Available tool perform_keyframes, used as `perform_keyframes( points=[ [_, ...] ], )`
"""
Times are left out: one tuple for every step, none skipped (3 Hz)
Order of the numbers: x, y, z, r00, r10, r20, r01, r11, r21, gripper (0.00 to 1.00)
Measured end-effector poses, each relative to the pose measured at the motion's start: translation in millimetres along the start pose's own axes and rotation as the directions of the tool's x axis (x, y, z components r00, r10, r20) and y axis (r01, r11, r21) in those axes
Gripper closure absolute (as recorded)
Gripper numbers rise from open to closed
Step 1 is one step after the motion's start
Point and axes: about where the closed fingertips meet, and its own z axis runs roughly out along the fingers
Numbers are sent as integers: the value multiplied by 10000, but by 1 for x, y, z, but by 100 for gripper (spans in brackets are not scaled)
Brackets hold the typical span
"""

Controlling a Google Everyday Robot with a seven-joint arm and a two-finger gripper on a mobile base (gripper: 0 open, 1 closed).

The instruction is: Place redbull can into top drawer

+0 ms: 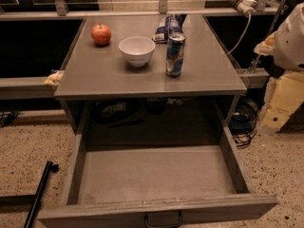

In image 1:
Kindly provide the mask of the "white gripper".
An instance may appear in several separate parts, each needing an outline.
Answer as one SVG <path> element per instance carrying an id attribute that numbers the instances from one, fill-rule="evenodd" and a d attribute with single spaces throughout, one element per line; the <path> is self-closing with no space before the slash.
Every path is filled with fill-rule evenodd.
<path id="1" fill-rule="evenodd" d="M 257 44 L 254 53 L 274 54 L 277 66 L 286 70 L 304 70 L 304 3 L 296 5 L 276 32 Z M 277 132 L 304 103 L 304 73 L 287 71 L 266 85 L 261 127 Z"/>

